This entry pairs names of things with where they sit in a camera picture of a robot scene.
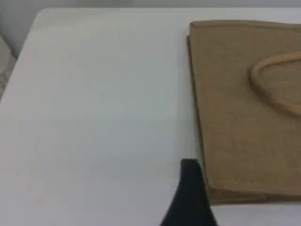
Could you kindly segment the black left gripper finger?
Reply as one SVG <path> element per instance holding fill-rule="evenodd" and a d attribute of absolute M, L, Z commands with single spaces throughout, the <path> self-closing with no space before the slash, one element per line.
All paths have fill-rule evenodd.
<path fill-rule="evenodd" d="M 182 159 L 180 180 L 162 226 L 216 226 L 206 194 L 205 181 L 196 159 Z"/>

